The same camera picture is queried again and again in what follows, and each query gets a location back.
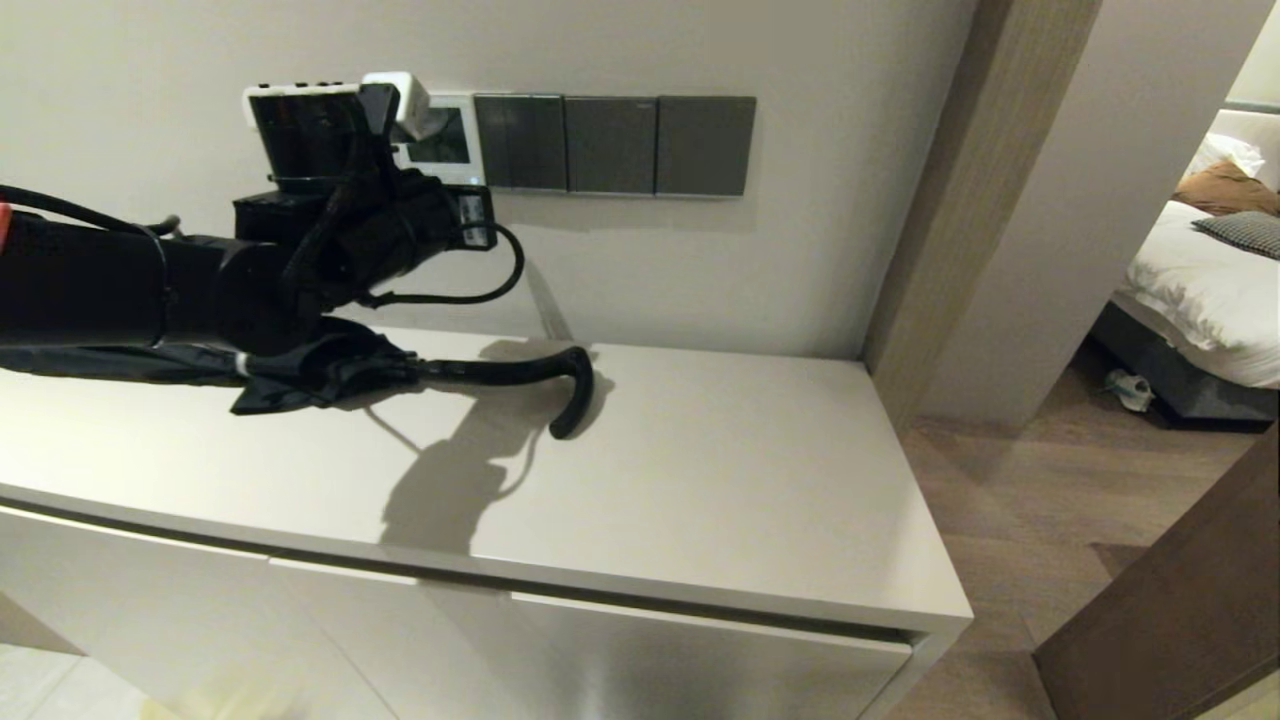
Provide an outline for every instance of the cabinet door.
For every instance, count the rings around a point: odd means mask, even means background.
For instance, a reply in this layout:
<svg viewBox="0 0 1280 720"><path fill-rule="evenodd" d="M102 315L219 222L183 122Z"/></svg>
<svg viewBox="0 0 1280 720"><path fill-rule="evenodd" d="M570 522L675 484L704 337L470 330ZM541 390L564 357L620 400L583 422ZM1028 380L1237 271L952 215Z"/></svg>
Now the cabinet door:
<svg viewBox="0 0 1280 720"><path fill-rule="evenodd" d="M0 588L184 720L393 717L262 555L0 509Z"/></svg>
<svg viewBox="0 0 1280 720"><path fill-rule="evenodd" d="M905 643L271 561L394 712L856 717Z"/></svg>

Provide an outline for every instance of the cabinet top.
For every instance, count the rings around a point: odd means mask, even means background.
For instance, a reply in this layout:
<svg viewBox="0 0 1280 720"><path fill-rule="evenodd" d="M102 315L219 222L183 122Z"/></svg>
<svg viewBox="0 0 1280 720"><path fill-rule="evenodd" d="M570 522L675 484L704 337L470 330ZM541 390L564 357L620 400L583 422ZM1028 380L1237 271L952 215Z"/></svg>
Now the cabinet top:
<svg viewBox="0 0 1280 720"><path fill-rule="evenodd" d="M387 329L424 357L545 341ZM238 391L0 372L0 503L280 548L904 629L970 618L856 363L589 347L568 388L236 418Z"/></svg>

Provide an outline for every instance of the white wall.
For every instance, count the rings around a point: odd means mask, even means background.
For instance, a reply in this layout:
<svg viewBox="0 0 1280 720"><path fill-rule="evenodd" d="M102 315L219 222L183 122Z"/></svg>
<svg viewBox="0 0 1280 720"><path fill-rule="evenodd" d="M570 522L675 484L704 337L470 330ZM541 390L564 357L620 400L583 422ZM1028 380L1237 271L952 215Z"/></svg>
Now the white wall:
<svg viewBox="0 0 1280 720"><path fill-rule="evenodd" d="M1226 97L1280 105L1280 5L1271 10Z"/></svg>
<svg viewBox="0 0 1280 720"><path fill-rule="evenodd" d="M974 0L184 0L12 3L0 22L0 177L138 220L229 233L268 190L243 124L255 82L411 69L436 90L759 97L746 197L511 196L573 334L858 352ZM480 291L509 256L456 254L398 290ZM540 334L525 283L384 323Z"/></svg>
<svg viewBox="0 0 1280 720"><path fill-rule="evenodd" d="M922 414L1029 420L1124 277L1272 0L1106 0Z"/></svg>

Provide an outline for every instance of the brown pillow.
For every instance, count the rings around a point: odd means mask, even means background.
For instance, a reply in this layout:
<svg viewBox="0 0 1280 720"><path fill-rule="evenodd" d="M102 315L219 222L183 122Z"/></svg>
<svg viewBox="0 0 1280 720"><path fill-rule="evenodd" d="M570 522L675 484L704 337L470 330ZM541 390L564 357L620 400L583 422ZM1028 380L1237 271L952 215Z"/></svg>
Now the brown pillow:
<svg viewBox="0 0 1280 720"><path fill-rule="evenodd" d="M1210 215L1230 215L1245 210L1280 215L1280 195L1244 174L1230 160L1184 178L1178 183L1174 200L1199 208Z"/></svg>

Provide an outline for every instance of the bed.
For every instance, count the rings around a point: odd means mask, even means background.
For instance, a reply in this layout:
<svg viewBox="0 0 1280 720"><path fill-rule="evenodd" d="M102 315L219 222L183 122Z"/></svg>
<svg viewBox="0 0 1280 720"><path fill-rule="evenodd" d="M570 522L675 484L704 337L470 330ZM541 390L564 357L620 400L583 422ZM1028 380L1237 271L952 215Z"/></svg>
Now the bed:
<svg viewBox="0 0 1280 720"><path fill-rule="evenodd" d="M1257 152L1233 163L1280 187L1280 109L1222 110L1210 133L1188 176L1238 141L1242 158ZM1265 425L1280 415L1280 261L1192 225L1210 217L1165 205L1091 337L1151 383L1170 420Z"/></svg>

